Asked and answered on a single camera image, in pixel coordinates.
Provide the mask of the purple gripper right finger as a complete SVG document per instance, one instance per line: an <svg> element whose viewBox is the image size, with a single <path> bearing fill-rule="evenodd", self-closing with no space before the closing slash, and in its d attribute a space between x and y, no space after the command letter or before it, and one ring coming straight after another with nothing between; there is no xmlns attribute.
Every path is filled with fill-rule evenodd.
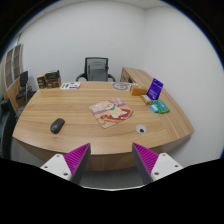
<svg viewBox="0 0 224 224"><path fill-rule="evenodd" d="M137 143L132 144L132 154L144 184L152 183L182 169L182 166L167 153L157 154Z"/></svg>

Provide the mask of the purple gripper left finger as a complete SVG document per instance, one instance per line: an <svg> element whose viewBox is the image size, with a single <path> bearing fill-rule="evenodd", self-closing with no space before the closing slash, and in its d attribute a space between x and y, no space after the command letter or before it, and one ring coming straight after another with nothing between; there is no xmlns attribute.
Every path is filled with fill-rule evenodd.
<svg viewBox="0 0 224 224"><path fill-rule="evenodd" d="M91 145L87 143L65 155L55 154L41 168L65 180L79 184L90 153Z"/></svg>

